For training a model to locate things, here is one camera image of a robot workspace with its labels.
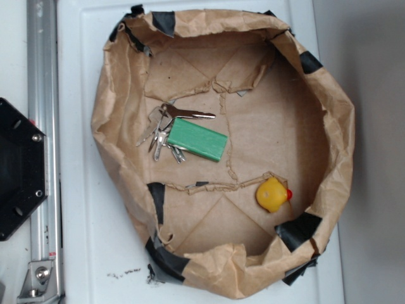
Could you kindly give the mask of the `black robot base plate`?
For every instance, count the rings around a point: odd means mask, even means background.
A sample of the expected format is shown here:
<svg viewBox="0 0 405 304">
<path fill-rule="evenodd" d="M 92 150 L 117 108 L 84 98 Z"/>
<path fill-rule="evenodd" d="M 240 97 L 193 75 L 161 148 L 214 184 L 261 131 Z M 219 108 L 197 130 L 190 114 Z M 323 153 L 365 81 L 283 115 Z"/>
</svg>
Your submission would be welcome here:
<svg viewBox="0 0 405 304">
<path fill-rule="evenodd" d="M 46 135 L 1 98 L 1 241 L 47 198 Z"/>
</svg>

